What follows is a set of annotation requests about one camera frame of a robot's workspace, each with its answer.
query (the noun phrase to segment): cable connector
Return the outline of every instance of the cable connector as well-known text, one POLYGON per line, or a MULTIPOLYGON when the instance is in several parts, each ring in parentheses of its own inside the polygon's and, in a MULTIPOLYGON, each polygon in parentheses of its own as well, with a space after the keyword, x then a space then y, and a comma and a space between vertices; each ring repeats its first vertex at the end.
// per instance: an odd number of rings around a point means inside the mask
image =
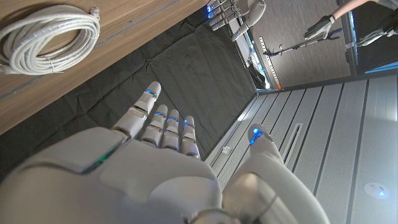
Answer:
POLYGON ((100 9, 97 6, 91 7, 90 14, 100 20, 100 9))

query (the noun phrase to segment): cable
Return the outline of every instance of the cable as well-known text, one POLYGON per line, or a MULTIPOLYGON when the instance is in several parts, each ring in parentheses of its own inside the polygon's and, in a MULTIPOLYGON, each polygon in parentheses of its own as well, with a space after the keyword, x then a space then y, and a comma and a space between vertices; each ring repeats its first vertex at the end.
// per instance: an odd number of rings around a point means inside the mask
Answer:
POLYGON ((93 7, 90 14, 68 5, 57 5, 39 10, 0 31, 5 36, 0 60, 0 72, 6 74, 45 75, 59 73, 83 60, 100 35, 99 9, 93 7), (56 35, 80 30, 76 38, 53 52, 39 52, 56 35))

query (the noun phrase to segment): person's arm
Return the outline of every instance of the person's arm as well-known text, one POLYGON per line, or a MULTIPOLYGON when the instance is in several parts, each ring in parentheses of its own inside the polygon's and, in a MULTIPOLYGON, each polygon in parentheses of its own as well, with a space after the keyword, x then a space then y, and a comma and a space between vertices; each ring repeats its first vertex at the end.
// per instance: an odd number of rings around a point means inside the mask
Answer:
POLYGON ((348 0, 344 2, 332 15, 323 16, 319 22, 308 28, 304 34, 304 38, 309 40, 316 37, 318 34, 322 34, 322 38, 326 39, 331 25, 335 23, 336 19, 368 1, 379 2, 379 0, 348 0))
POLYGON ((379 0, 349 0, 349 1, 344 2, 343 5, 341 5, 338 9, 336 9, 336 11, 333 12, 332 15, 335 17, 335 19, 338 19, 342 15, 355 9, 358 6, 361 6, 365 3, 367 3, 368 1, 378 2, 379 0))

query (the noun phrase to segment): wall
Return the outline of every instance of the wall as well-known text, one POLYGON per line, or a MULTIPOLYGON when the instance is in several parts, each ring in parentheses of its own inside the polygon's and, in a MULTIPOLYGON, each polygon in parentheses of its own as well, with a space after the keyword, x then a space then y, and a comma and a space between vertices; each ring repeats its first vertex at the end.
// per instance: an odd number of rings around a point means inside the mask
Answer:
POLYGON ((267 128, 331 223, 397 223, 397 76, 253 99, 206 160, 222 189, 249 157, 252 123, 267 128), (389 198, 367 195, 369 182, 386 186, 389 198))

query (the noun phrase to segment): gray floor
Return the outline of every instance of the gray floor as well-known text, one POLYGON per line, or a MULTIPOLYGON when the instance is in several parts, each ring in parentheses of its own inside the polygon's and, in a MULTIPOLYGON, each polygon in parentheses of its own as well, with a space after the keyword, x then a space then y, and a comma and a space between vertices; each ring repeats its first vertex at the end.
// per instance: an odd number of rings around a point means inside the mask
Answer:
MULTIPOLYGON (((279 0, 266 1, 267 9, 261 20, 251 27, 256 45, 262 53, 259 37, 264 39, 270 50, 291 47, 304 41, 305 31, 324 15, 336 8, 335 0, 279 0)), ((341 28, 338 19, 332 30, 341 28)), ((282 56, 271 57, 277 78, 283 87, 302 85, 350 76, 345 57, 345 40, 323 41, 307 48, 286 52, 282 56)))

